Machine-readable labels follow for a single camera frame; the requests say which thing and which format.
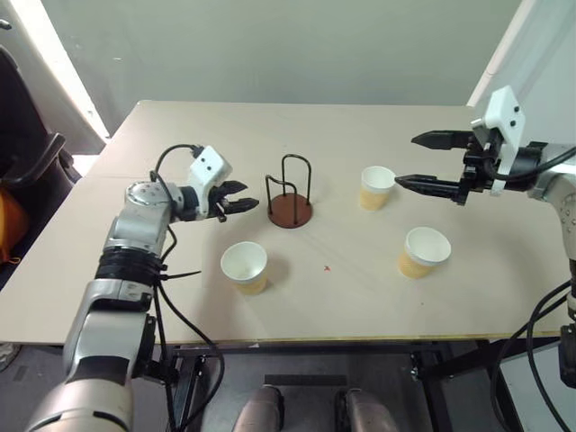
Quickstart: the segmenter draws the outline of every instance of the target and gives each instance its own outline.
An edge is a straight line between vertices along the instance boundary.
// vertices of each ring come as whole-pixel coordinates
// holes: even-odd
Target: robotic arm
[[[433,130],[412,142],[429,149],[465,149],[459,182],[432,175],[404,175],[396,182],[414,192],[449,198],[465,205],[468,193],[502,189],[527,192],[528,197],[550,203],[558,213],[571,269],[568,315],[576,320],[576,148],[531,142],[519,146],[524,114],[509,86],[494,92],[484,116],[472,122],[473,131]],[[576,325],[561,328],[561,378],[576,388]]]
[[[36,410],[28,431],[129,431],[131,379],[152,357],[156,319],[148,314],[154,285],[165,269],[161,254],[168,225],[246,212],[252,198],[226,199],[247,187],[225,181],[232,168],[212,147],[194,147],[188,185],[132,184],[104,243],[94,280],[64,345],[67,379]]]

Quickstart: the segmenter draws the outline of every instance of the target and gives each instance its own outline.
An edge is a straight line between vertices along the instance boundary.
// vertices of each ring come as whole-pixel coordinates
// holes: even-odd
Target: table surface
[[[461,150],[433,151],[410,139],[433,129],[467,130],[464,107],[181,103],[136,105],[90,173],[72,190],[0,292],[0,340],[62,343],[123,191],[144,180],[158,155],[177,143],[214,146],[233,165],[230,178],[249,186],[240,196],[261,204],[216,220],[179,222],[169,272],[202,269],[166,289],[175,304],[220,341],[496,338],[526,322],[537,301],[568,278],[552,207],[522,193],[471,193],[464,207],[396,187],[380,211],[358,205],[360,172],[384,165],[398,175],[457,179]],[[182,184],[191,159],[166,158],[162,173]],[[264,175],[297,153],[312,164],[313,217],[299,229],[267,219]],[[304,170],[289,161],[302,187]],[[406,233],[416,226],[444,232],[449,262],[411,280],[397,269]],[[220,271],[222,252],[241,240],[269,255],[269,286],[257,296],[236,291]],[[170,343],[196,341],[166,310]],[[538,326],[556,334],[558,310]]]

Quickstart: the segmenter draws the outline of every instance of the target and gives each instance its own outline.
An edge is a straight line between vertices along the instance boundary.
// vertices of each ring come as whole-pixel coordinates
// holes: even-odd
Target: paper cup
[[[432,228],[417,227],[406,236],[399,269],[407,277],[418,279],[443,264],[451,253],[452,246],[444,234]]]
[[[244,294],[258,294],[266,288],[268,256],[263,247],[252,241],[230,246],[222,255],[222,272]]]
[[[394,177],[396,175],[383,166],[365,168],[361,178],[360,205],[370,211],[382,208],[394,186]]]

